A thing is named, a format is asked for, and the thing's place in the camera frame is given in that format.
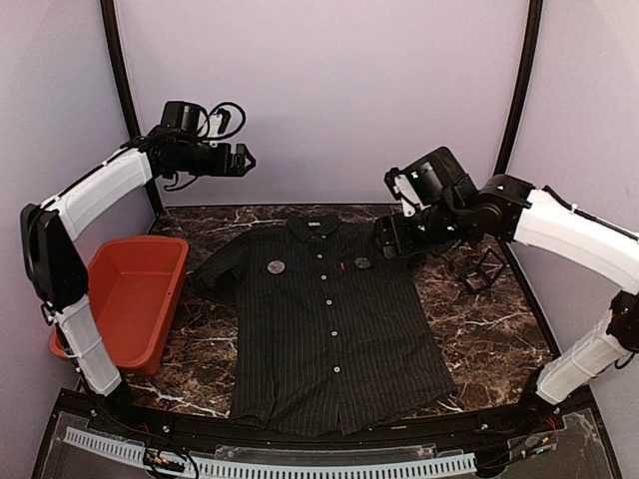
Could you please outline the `black pinstriped shirt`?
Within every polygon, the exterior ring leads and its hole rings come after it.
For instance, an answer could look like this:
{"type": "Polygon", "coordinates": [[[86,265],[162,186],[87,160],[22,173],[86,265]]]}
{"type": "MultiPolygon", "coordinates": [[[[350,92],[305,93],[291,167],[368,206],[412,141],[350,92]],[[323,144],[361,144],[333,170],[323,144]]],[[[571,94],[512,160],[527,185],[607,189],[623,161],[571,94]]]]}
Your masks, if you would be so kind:
{"type": "Polygon", "coordinates": [[[193,284],[238,312],[236,417],[378,406],[363,424],[455,389],[407,263],[382,255],[368,223],[294,216],[247,231],[206,259],[193,284]],[[359,256],[372,267],[357,268],[359,256]],[[267,270],[276,259],[286,265],[281,274],[267,270]]]}

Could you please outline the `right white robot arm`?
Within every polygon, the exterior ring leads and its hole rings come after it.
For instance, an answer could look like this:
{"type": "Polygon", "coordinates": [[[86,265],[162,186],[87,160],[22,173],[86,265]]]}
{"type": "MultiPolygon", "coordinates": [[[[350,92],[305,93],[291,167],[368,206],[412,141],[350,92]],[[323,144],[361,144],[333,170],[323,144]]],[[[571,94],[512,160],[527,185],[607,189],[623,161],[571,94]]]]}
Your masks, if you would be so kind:
{"type": "Polygon", "coordinates": [[[568,302],[543,306],[544,312],[565,312],[571,324],[586,313],[587,322],[575,333],[561,332],[551,320],[560,352],[530,375],[510,409],[516,431],[533,431],[576,389],[637,357],[637,234],[568,205],[549,188],[507,175],[492,177],[480,189],[467,175],[442,180],[399,169],[387,172],[384,181],[403,207],[376,224],[387,256],[493,237],[512,245],[536,295],[549,301],[556,287],[568,302]]]}

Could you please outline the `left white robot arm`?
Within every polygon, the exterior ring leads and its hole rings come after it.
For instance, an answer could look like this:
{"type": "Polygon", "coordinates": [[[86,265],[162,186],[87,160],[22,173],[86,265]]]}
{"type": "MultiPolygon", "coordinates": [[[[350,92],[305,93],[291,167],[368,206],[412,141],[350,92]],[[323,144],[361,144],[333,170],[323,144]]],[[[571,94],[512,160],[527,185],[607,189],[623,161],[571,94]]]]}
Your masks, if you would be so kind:
{"type": "Polygon", "coordinates": [[[109,398],[101,416],[120,435],[141,426],[140,411],[124,398],[128,386],[107,351],[89,299],[89,274],[75,242],[101,214],[158,177],[241,178],[257,164],[244,144],[164,132],[123,144],[62,192],[20,213],[24,267],[45,321],[94,393],[109,398]]]}

